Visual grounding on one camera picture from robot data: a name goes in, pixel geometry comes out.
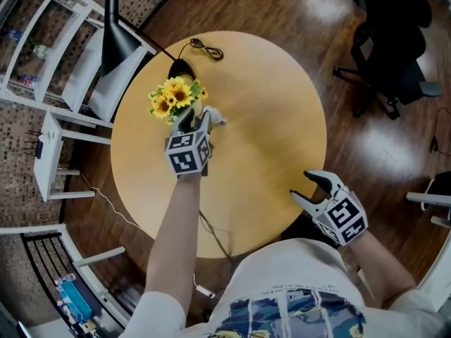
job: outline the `white side table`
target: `white side table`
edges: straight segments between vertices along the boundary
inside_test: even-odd
[[[42,152],[41,157],[35,158],[35,166],[33,172],[36,177],[39,191],[44,201],[51,199],[73,199],[73,198],[89,198],[95,195],[91,190],[88,192],[57,192],[51,193],[51,185],[55,181],[57,175],[79,175],[79,170],[60,170],[58,169],[59,156],[63,148],[63,137],[86,140],[100,144],[111,145],[111,140],[95,135],[73,132],[63,129],[56,117],[47,112],[41,129]]]

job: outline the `lamp shade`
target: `lamp shade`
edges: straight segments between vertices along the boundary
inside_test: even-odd
[[[101,75],[118,67],[140,46],[127,30],[119,25],[119,0],[105,0],[104,43],[101,51]]]

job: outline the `white cable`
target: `white cable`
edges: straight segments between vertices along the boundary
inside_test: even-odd
[[[80,172],[80,175],[83,177],[83,179],[85,180],[86,184],[89,185],[89,188],[91,188],[91,189],[96,190],[97,192],[99,192],[99,194],[102,195],[102,196],[110,203],[111,207],[112,207],[113,210],[114,210],[114,213],[120,215],[120,216],[121,216],[128,224],[134,225],[136,228],[142,230],[142,228],[141,228],[139,225],[134,224],[134,222],[130,222],[129,220],[127,220],[127,218],[126,218],[122,213],[119,213],[119,212],[116,210],[116,208],[114,208],[114,205],[113,205],[113,203],[111,203],[110,199],[108,199],[108,197],[107,197],[106,195],[103,195],[99,188],[93,187],[93,186],[87,181],[87,179],[86,179],[86,177],[85,177],[85,175],[84,175],[83,173]]]

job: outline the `table top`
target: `table top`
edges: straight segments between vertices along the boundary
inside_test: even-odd
[[[312,196],[304,170],[322,169],[326,156],[324,112],[304,69],[281,48],[241,32],[196,35],[224,51],[222,61],[187,46],[184,58],[228,124],[214,127],[209,176],[202,178],[200,207],[231,255],[256,249],[301,213],[289,195]],[[184,39],[167,50],[178,56]],[[170,127],[151,117],[147,94],[163,83],[172,60],[155,56],[132,81],[119,106],[111,138],[111,165],[121,199],[151,237],[163,220],[176,176],[166,162]],[[197,256],[224,257],[199,224]]]
[[[61,126],[55,117],[47,111],[41,128],[43,145],[41,158],[35,158],[33,173],[44,201],[50,196],[61,155]]]

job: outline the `human arm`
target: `human arm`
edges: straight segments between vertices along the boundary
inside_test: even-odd
[[[382,308],[390,308],[405,292],[416,289],[410,273],[368,230],[354,239],[349,247]]]
[[[147,265],[146,292],[172,296],[188,312],[196,263],[201,173],[181,175]]]

